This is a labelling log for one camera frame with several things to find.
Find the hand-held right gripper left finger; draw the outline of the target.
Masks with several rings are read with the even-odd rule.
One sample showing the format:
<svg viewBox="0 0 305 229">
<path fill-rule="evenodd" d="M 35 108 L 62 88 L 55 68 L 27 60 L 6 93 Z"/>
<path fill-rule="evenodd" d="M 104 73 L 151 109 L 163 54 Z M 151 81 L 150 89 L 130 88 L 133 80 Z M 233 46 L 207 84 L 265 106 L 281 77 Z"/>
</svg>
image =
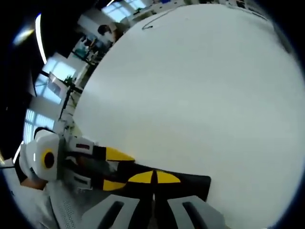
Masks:
<svg viewBox="0 0 305 229">
<path fill-rule="evenodd" d="M 83 229 L 146 229 L 152 216 L 153 171 L 133 175 L 125 183 L 105 180 L 111 194 L 82 215 Z"/>
</svg>

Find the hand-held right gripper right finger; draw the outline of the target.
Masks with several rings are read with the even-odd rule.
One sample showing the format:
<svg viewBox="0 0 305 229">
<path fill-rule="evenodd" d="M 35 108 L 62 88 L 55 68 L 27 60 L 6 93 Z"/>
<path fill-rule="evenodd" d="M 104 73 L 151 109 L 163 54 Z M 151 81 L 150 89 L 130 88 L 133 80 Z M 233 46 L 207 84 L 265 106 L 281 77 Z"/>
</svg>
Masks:
<svg viewBox="0 0 305 229">
<path fill-rule="evenodd" d="M 156 172 L 154 215 L 160 229 L 224 229 L 224 216 L 206 201 L 209 176 Z"/>
</svg>

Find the person's left hand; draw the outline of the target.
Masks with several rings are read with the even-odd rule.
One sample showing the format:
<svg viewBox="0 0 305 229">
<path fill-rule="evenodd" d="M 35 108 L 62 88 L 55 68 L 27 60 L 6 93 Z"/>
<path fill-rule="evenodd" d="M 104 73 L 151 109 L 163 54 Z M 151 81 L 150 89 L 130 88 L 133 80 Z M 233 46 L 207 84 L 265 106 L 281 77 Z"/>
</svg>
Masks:
<svg viewBox="0 0 305 229">
<path fill-rule="evenodd" d="M 24 187 L 29 187 L 32 189 L 44 190 L 47 183 L 48 183 L 48 181 L 43 180 L 43 179 L 38 179 L 36 181 L 33 181 L 29 178 L 26 178 L 20 183 L 20 185 L 24 186 Z"/>
</svg>

